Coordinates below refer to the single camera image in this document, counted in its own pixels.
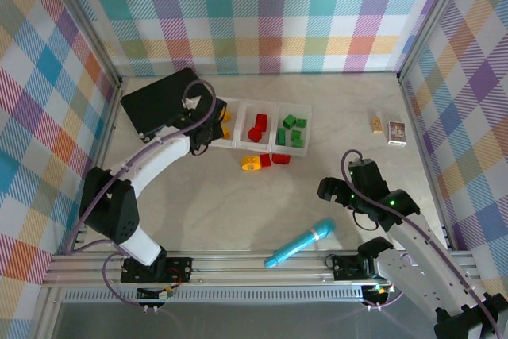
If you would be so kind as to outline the white plastic container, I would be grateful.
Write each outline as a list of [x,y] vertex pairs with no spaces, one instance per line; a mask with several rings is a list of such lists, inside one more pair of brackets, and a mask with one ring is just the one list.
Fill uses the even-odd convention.
[[241,132],[244,126],[245,104],[239,98],[222,98],[227,103],[226,113],[229,117],[223,117],[221,127],[229,135],[228,139],[222,138],[212,142],[212,147],[217,148],[237,148],[241,138]]
[[[248,137],[248,132],[256,125],[258,114],[267,115],[267,127],[261,133],[261,139],[257,142]],[[238,149],[255,152],[270,152],[275,142],[275,118],[278,116],[278,106],[275,102],[244,99],[240,102],[238,110],[238,135],[236,147]]]
[[[311,106],[301,105],[301,104],[292,104],[292,103],[283,103],[277,102],[278,106],[278,116],[275,118],[275,142],[271,146],[271,151],[278,154],[287,154],[290,156],[299,156],[305,157],[308,151],[309,143],[310,143],[310,127],[312,122],[312,108]],[[306,127],[298,128],[294,126],[292,129],[297,129],[302,131],[302,140],[305,141],[305,145],[303,148],[293,148],[291,146],[291,130],[285,129],[283,127],[283,119],[288,115],[292,114],[297,119],[303,118],[306,119]],[[277,137],[277,129],[284,128],[286,130],[286,145],[280,146],[276,144]]]

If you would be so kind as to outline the black flat box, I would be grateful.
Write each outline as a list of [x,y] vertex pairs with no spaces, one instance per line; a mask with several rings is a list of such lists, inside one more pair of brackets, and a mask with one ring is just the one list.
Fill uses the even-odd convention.
[[183,129],[194,123],[182,100],[185,89],[195,80],[199,80],[195,72],[184,68],[121,99],[123,109],[144,143],[151,141],[163,127]]

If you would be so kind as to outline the small printed card box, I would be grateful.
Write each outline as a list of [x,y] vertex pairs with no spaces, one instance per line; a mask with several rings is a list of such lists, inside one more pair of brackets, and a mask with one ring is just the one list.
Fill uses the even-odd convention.
[[406,125],[403,122],[388,122],[388,144],[406,145]]

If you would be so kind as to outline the teal toy microphone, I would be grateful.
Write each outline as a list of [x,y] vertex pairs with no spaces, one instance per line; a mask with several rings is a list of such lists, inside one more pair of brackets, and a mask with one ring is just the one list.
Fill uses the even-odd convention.
[[309,247],[313,243],[320,241],[330,235],[336,228],[335,221],[332,218],[325,218],[304,233],[297,236],[292,241],[286,243],[281,248],[275,250],[267,259],[264,260],[264,267],[273,268],[294,254]]

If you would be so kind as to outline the small circuit board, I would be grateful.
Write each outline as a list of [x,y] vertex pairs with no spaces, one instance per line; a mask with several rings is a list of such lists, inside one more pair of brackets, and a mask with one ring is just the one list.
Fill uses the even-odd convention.
[[165,287],[163,289],[149,289],[149,288],[137,288],[138,299],[160,299],[167,300],[174,296],[174,287]]
[[394,291],[394,287],[391,285],[367,285],[362,286],[362,292],[364,295],[383,295],[390,294]]

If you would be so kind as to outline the perforated metal strip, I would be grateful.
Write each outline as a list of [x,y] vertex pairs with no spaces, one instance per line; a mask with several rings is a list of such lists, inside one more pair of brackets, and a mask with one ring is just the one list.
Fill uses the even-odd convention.
[[[135,287],[117,291],[124,299],[134,301],[141,294]],[[67,289],[64,301],[120,302],[105,287]],[[167,299],[169,302],[361,302],[361,286],[293,286],[293,287],[182,287]]]

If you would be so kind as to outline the aluminium frame side rail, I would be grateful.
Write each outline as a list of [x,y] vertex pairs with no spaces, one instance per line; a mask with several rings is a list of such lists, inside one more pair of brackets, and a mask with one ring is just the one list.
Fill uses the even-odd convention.
[[[85,167],[86,175],[90,169],[95,166],[101,167],[106,158],[107,150],[110,145],[110,139],[114,133],[116,127],[117,114],[120,106],[120,99],[125,93],[125,80],[126,77],[119,77],[114,86],[114,92],[110,100],[110,105],[107,109],[106,120],[101,130],[101,134],[97,143],[96,150],[94,152],[94,158],[91,164]],[[66,241],[62,244],[62,253],[64,255],[72,255],[79,251],[79,248],[74,249],[76,238],[79,231],[84,225],[84,218],[80,216],[80,210],[77,210],[75,214],[71,216],[69,222],[72,222],[70,233],[66,236]]]
[[457,241],[454,235],[452,225],[449,221],[448,215],[446,214],[445,205],[443,199],[441,197],[440,189],[438,187],[437,180],[434,177],[433,168],[431,165],[431,161],[429,158],[429,154],[426,150],[426,145],[423,139],[423,135],[421,133],[420,127],[418,125],[418,120],[412,103],[410,101],[410,96],[407,92],[404,78],[400,75],[397,75],[398,85],[400,91],[402,93],[402,98],[405,103],[405,107],[408,113],[408,118],[410,120],[410,124],[414,131],[414,136],[416,140],[416,145],[418,147],[418,152],[421,157],[422,165],[425,171],[425,176],[427,179],[427,183],[429,184],[429,189],[431,195],[433,197],[433,202],[437,210],[437,215],[440,219],[441,230],[444,232],[444,238],[447,243],[447,246],[452,251],[457,251]]

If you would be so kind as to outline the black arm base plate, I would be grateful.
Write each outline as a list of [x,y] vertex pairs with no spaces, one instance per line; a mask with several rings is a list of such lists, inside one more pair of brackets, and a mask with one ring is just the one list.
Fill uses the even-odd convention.
[[335,281],[383,279],[374,260],[359,253],[355,256],[332,255],[331,269]]
[[121,266],[122,283],[188,283],[191,279],[190,257],[160,257],[152,265],[144,266],[128,258]]

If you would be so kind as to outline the aluminium frame post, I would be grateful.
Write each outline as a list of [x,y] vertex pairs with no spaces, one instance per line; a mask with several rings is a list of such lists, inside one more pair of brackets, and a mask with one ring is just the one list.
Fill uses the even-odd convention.
[[398,83],[400,85],[404,84],[404,80],[410,73],[412,67],[417,63],[418,58],[424,50],[433,30],[443,17],[448,4],[451,1],[452,0],[433,0],[430,3],[429,12],[425,15],[425,19],[421,23],[421,28],[418,30],[418,33],[413,39],[413,43],[404,57],[397,73]]
[[83,34],[86,42],[89,44],[90,50],[94,53],[98,63],[106,73],[108,80],[119,87],[122,84],[122,77],[114,66],[113,61],[110,59],[106,51],[106,46],[100,40],[80,0],[62,0],[62,2],[66,6],[68,13],[71,15],[79,31]]

